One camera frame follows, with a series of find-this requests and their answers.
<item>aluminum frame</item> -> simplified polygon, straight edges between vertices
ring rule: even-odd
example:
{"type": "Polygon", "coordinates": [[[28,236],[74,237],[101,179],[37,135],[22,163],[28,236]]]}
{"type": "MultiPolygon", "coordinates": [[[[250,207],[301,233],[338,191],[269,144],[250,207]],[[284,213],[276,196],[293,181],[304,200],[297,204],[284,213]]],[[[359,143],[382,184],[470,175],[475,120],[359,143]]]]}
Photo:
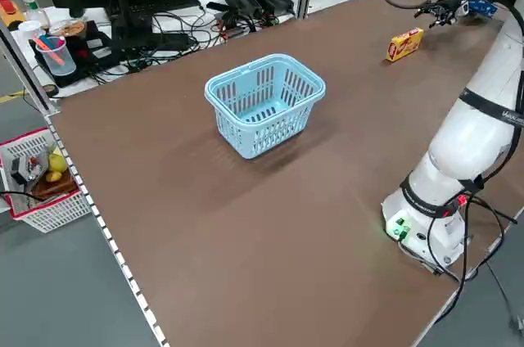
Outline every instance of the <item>aluminum frame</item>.
{"type": "Polygon", "coordinates": [[[0,51],[15,71],[27,93],[33,98],[34,104],[42,115],[49,116],[60,112],[59,107],[49,99],[43,90],[42,84],[34,75],[24,54],[11,36],[11,32],[2,21],[0,21],[0,39],[0,51]]]}

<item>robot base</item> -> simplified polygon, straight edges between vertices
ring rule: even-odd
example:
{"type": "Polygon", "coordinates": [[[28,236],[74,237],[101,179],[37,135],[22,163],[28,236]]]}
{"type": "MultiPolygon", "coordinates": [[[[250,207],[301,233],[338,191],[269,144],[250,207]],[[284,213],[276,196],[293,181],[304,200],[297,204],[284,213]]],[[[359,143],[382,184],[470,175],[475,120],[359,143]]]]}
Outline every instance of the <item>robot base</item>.
{"type": "MultiPolygon", "coordinates": [[[[386,233],[395,241],[401,237],[402,245],[421,257],[434,268],[439,266],[431,257],[427,245],[427,232],[432,218],[416,211],[404,198],[402,191],[388,196],[382,204],[386,220],[386,233]]],[[[431,250],[442,266],[454,263],[463,253],[464,221],[459,212],[445,219],[435,219],[431,227],[431,250]]]]}

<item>yellow box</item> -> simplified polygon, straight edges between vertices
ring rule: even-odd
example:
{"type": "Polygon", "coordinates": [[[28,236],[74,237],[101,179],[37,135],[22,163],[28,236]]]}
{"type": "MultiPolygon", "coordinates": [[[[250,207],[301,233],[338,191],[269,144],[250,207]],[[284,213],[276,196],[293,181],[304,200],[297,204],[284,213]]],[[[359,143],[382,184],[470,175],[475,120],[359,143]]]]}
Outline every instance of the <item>yellow box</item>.
{"type": "Polygon", "coordinates": [[[386,59],[390,62],[395,62],[411,52],[417,51],[423,35],[424,29],[415,28],[405,34],[395,36],[387,48],[386,59]]]}

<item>red and white basket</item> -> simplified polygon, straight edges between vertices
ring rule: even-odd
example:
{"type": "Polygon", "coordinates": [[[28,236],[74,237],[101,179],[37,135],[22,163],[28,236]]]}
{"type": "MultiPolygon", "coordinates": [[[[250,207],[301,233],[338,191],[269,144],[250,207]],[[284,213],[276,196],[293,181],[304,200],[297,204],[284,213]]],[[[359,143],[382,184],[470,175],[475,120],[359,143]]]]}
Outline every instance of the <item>red and white basket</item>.
{"type": "MultiPolygon", "coordinates": [[[[4,170],[13,159],[21,155],[37,156],[43,148],[53,143],[55,141],[48,128],[40,128],[0,143],[0,174],[5,190],[20,190],[11,174],[4,170]]],[[[88,202],[78,189],[43,205],[17,194],[6,195],[6,200],[11,206],[14,220],[26,222],[40,232],[50,232],[90,212],[88,202]]]]}

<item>plastic cup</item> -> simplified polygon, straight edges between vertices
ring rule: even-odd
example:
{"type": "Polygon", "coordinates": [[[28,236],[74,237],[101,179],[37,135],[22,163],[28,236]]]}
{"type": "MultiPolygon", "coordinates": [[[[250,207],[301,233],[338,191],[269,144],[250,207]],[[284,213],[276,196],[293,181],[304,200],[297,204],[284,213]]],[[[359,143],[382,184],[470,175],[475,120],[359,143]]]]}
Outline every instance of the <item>plastic cup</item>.
{"type": "Polygon", "coordinates": [[[40,52],[46,61],[47,67],[52,75],[62,76],[73,73],[76,70],[76,64],[69,54],[64,38],[51,36],[46,38],[49,50],[43,50],[38,44],[36,50],[40,52]]]}
{"type": "Polygon", "coordinates": [[[25,40],[32,38],[39,38],[43,34],[46,34],[42,28],[40,28],[40,21],[26,21],[18,25],[18,30],[22,33],[25,40]]]}

